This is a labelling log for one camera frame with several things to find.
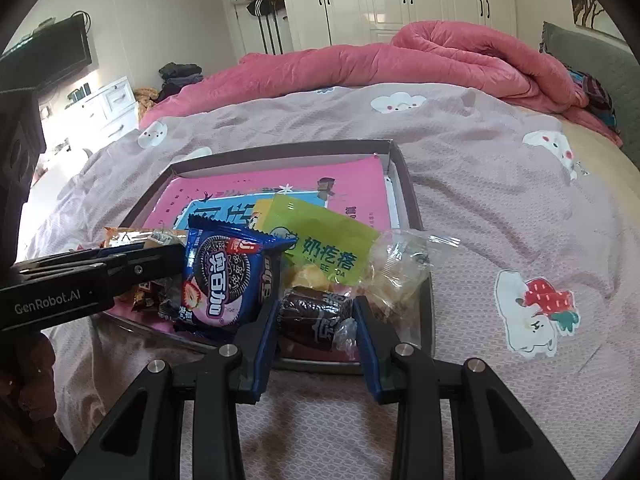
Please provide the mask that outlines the dark chocolate cake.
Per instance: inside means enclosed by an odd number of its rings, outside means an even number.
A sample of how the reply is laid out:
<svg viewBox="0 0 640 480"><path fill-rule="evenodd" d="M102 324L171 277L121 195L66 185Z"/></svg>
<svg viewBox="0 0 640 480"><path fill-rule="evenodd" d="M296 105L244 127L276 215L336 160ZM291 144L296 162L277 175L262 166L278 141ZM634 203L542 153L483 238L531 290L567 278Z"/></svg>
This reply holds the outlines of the dark chocolate cake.
<svg viewBox="0 0 640 480"><path fill-rule="evenodd" d="M279 302L279 334L320 351L336 348L335 337L349 331L352 300L335 292L304 286L288 289Z"/></svg>

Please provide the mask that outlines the white drawer cabinet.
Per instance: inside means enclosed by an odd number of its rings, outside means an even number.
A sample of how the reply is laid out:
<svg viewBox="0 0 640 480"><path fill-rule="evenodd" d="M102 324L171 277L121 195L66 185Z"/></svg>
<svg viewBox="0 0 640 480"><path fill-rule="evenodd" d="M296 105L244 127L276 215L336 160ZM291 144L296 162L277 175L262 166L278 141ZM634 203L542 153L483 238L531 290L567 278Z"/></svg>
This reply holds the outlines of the white drawer cabinet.
<svg viewBox="0 0 640 480"><path fill-rule="evenodd" d="M62 162L67 152L92 155L138 127L138 102L129 79L123 76L43 118L47 149L37 162L37 172Z"/></svg>

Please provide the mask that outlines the Snickers bar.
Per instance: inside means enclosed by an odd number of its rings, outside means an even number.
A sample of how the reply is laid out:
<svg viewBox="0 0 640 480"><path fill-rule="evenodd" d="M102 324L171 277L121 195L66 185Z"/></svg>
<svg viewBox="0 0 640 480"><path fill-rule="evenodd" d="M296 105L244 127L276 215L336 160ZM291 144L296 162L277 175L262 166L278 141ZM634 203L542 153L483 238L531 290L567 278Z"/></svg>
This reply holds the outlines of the Snickers bar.
<svg viewBox="0 0 640 480"><path fill-rule="evenodd" d="M134 312L155 313L165 320L178 318L181 304L181 281L162 278L134 286L132 306Z"/></svg>

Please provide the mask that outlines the orange biscuit pack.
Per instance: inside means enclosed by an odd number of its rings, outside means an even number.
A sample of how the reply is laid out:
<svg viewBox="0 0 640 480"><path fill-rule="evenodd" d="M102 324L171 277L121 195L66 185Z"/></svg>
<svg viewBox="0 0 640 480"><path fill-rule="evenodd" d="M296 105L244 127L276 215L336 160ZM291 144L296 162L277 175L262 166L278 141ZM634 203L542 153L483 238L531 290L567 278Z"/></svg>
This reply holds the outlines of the orange biscuit pack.
<svg viewBox="0 0 640 480"><path fill-rule="evenodd" d="M143 248L186 244L186 230L106 228L103 247L141 244Z"/></svg>

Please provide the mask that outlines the tan fuzzy garment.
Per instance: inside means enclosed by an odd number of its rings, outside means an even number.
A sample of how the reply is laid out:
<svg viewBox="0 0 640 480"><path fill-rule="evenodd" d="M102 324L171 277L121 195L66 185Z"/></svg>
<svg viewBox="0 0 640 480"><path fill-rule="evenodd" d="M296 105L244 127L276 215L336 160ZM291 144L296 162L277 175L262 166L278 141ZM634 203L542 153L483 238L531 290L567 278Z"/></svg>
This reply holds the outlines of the tan fuzzy garment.
<svg viewBox="0 0 640 480"><path fill-rule="evenodd" d="M143 87L134 89L134 99L138 103L138 119L142 120L148 110L155 106L160 92L155 88Z"/></svg>

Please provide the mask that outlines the wall mounted television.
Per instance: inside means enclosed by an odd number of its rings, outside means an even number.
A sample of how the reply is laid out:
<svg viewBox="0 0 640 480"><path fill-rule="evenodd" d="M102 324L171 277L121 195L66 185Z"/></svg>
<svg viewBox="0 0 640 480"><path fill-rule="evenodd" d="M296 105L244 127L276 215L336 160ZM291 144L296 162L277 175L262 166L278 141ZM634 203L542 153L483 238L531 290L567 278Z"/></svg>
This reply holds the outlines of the wall mounted television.
<svg viewBox="0 0 640 480"><path fill-rule="evenodd" d="M75 14L21 41L1 57L1 90L47 92L92 63L85 19Z"/></svg>

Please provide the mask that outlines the green milk candy bag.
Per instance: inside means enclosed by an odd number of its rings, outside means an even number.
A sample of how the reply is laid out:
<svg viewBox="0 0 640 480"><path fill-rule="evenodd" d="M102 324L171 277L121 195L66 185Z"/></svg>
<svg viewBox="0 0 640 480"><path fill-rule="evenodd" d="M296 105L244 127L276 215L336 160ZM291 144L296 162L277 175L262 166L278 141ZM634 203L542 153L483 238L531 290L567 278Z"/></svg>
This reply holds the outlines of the green milk candy bag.
<svg viewBox="0 0 640 480"><path fill-rule="evenodd" d="M380 233L365 224L291 195L262 198L252 226L285 240L282 289L296 286L350 296L356 292Z"/></svg>

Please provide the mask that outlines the floral wall painting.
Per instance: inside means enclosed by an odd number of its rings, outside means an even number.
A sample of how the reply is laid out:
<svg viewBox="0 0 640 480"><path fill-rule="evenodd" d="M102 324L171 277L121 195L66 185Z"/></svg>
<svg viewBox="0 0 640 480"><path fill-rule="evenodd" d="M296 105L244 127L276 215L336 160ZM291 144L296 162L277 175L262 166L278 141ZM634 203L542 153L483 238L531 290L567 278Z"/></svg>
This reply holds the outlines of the floral wall painting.
<svg viewBox="0 0 640 480"><path fill-rule="evenodd" d="M605 32L605 20L608 18L604 7L598 0L570 0L574 24L582 28Z"/></svg>

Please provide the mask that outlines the blue Oreo packet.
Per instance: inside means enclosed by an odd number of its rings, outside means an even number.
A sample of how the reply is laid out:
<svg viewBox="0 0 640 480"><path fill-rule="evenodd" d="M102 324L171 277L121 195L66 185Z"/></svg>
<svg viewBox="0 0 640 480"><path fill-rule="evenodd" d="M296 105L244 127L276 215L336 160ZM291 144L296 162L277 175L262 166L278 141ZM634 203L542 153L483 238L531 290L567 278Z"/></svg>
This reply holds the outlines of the blue Oreo packet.
<svg viewBox="0 0 640 480"><path fill-rule="evenodd" d="M297 238L198 214L188 225L175 329L229 341L278 291L282 254Z"/></svg>

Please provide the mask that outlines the clear pink candy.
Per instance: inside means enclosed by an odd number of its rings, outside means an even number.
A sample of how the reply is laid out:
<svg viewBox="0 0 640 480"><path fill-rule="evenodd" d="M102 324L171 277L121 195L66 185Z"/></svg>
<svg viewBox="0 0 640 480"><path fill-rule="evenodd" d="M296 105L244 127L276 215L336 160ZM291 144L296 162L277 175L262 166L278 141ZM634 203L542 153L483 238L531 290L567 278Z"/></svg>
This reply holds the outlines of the clear pink candy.
<svg viewBox="0 0 640 480"><path fill-rule="evenodd" d="M417 344L422 335L420 290L461 240L414 229L383 232L370 248L359 289L374 317Z"/></svg>

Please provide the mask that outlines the pile of dark clothes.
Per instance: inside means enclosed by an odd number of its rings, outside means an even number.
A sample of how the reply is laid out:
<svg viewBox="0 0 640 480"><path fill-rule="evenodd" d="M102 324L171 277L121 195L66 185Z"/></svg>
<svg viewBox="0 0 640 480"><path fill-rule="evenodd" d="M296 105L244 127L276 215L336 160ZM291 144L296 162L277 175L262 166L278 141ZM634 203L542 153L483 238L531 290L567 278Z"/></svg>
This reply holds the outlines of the pile of dark clothes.
<svg viewBox="0 0 640 480"><path fill-rule="evenodd" d="M163 81L160 93L153 100L154 103L178 94L182 88L197 84L203 80L202 68L196 64L178 64L169 62L158 70Z"/></svg>

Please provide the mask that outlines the colourful folded clothes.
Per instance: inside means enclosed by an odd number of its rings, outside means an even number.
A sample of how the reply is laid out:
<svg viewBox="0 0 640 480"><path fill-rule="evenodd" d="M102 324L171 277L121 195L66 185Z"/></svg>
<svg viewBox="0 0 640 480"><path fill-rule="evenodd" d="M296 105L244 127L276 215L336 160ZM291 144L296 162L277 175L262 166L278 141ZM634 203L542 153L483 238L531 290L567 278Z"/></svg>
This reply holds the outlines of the colourful folded clothes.
<svg viewBox="0 0 640 480"><path fill-rule="evenodd" d="M620 129L618 128L613 100L600 81L580 70L574 70L568 65L566 69L572 76L574 83L585 93L588 99L588 112L600 119L614 133L619 134Z"/></svg>

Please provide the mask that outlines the dark cardboard box tray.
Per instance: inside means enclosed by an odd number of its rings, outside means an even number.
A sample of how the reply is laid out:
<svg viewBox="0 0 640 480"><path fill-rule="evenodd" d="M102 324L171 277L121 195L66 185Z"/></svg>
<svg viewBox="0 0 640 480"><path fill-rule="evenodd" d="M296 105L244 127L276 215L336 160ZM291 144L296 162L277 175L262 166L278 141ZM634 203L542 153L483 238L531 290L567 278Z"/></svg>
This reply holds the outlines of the dark cardboard box tray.
<svg viewBox="0 0 640 480"><path fill-rule="evenodd" d="M391 140L260 146L173 162L121 226L175 228L189 208L246 220L258 197L276 193L313 200L379 231L422 226L405 159Z"/></svg>

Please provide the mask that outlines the lilac patterned bed sheet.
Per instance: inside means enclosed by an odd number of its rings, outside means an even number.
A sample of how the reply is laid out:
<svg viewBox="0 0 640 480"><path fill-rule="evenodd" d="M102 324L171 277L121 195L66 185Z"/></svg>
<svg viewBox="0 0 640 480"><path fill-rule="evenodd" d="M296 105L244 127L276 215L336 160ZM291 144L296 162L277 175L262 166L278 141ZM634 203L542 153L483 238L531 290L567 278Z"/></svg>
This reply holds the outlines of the lilac patterned bed sheet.
<svg viewBox="0 0 640 480"><path fill-rule="evenodd" d="M377 98L406 92L415 107L384 113ZM103 240L160 172L198 148L214 154L338 139L393 140L411 176L424 228L460 238L434 270L436 359L486 360L518 397L576 479L602 479L639 422L639 196L628 158L574 130L577 178L527 133L568 133L448 84L333 88L161 119L160 143L137 131L94 154L40 217L25 259ZM495 300L501 271L546 278L573 293L579 324L552 350L512 350ZM50 330L56 421L78 449L150 359L191 352L84 318ZM361 377L273 372L259 404L239 409L247 478L388 479L395 410L377 406Z"/></svg>

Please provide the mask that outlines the grey padded headboard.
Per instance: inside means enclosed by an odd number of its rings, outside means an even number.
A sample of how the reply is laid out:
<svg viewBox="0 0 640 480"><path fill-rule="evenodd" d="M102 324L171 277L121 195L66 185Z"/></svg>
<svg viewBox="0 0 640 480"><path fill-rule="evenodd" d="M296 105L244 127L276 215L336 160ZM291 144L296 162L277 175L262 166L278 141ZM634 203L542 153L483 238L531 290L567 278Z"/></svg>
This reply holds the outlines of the grey padded headboard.
<svg viewBox="0 0 640 480"><path fill-rule="evenodd" d="M542 50L565 65L593 76L613 101L622 151L639 166L639 64L619 47L558 25L542 25Z"/></svg>

